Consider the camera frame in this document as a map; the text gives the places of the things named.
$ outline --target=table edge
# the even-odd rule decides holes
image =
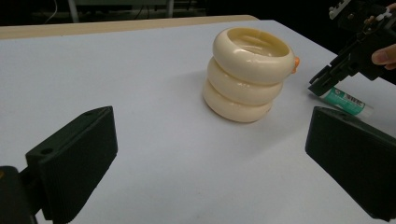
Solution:
[[[0,27],[0,39],[31,38],[60,35],[86,35],[120,31],[145,30],[186,25],[209,24],[227,21],[257,21],[250,15],[187,17],[139,21],[101,21],[47,25]]]

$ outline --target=plastic ring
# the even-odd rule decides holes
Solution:
[[[279,95],[283,87],[283,82],[258,85],[231,77],[219,67],[213,57],[207,66],[207,78],[220,94],[245,105],[268,104]]]
[[[212,51],[226,73],[251,83],[282,82],[296,66],[294,53],[284,41],[248,27],[223,30]]]
[[[209,107],[226,119],[238,122],[253,122],[264,117],[272,107],[272,102],[266,105],[242,105],[218,93],[206,79],[204,99]]]

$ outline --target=human hand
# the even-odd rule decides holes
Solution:
[[[396,3],[388,6],[389,10],[396,9]],[[390,45],[383,49],[379,49],[372,55],[374,64],[385,65],[385,69],[393,70],[396,68],[396,44]]]

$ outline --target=white tabletop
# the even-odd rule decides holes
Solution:
[[[212,42],[235,26],[270,32],[301,59],[253,123],[223,119],[202,97]],[[21,171],[31,148],[112,105],[119,154],[72,223],[385,223],[304,150],[314,106],[327,106],[308,81],[334,57],[275,21],[0,40],[0,165]],[[396,136],[392,84],[356,75],[337,87],[374,108],[365,122]]]

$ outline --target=cable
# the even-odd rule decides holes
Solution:
[[[143,7],[144,6],[142,6],[141,8],[140,8],[140,10],[139,10],[139,12],[137,13],[137,15],[134,17],[134,20],[136,20],[137,19],[137,17],[140,15],[140,13],[142,12],[142,10],[143,10]]]
[[[56,0],[53,0],[53,3],[55,4],[55,11],[46,21],[44,21],[44,24],[47,24],[47,22],[49,22],[49,20],[52,19],[52,17],[54,17],[55,14],[58,12],[58,3],[56,2]]]

